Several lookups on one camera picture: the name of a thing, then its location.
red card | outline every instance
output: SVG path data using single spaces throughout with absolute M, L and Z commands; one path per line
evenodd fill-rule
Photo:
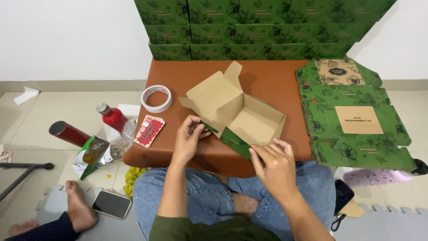
M 165 121 L 162 118 L 147 114 L 137 135 L 135 136 L 134 142 L 144 146 L 145 148 L 149 148 L 163 125 L 165 125 Z

yellow cloth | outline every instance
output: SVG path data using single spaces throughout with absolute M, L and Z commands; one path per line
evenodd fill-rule
M 138 168 L 138 167 L 130 167 L 128 172 L 125 175 L 125 182 L 126 185 L 123 186 L 123 191 L 128 197 L 132 197 L 133 190 L 134 190 L 134 183 L 137 180 L 139 176 L 141 176 L 144 172 L 146 172 L 145 168 Z

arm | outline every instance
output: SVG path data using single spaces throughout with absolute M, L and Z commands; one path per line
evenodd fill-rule
M 199 139 L 211 134 L 203 124 L 198 124 L 199 120 L 199 117 L 189 115 L 177 131 L 158 216 L 187 217 L 186 165 L 195 155 Z
M 280 147 L 274 144 L 264 147 L 251 145 L 251 160 L 258 178 L 281 205 L 295 240 L 334 241 L 297 189 L 296 162 L 291 145 L 277 139 L 273 141 Z

double-sided tape roll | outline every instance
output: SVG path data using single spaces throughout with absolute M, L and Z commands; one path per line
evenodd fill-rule
M 168 95 L 168 98 L 166 100 L 165 103 L 163 103 L 162 105 L 159 106 L 150 106 L 146 103 L 147 98 L 153 94 L 154 92 L 164 92 L 165 94 Z M 143 91 L 143 93 L 141 94 L 141 104 L 144 106 L 144 108 L 151 113 L 161 113 L 163 111 L 165 111 L 166 109 L 168 109 L 171 106 L 172 103 L 172 98 L 171 98 L 171 91 L 163 86 L 163 85 L 152 85 L 150 87 L 148 87 L 147 89 L 145 89 Z

white wall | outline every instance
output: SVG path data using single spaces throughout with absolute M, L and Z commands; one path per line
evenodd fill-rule
M 398 0 L 348 56 L 382 79 L 428 79 L 428 0 Z
M 0 80 L 146 79 L 133 0 L 0 0 Z M 428 0 L 398 0 L 349 51 L 382 79 L 428 79 Z
M 0 0 L 0 80 L 146 79 L 133 0 Z

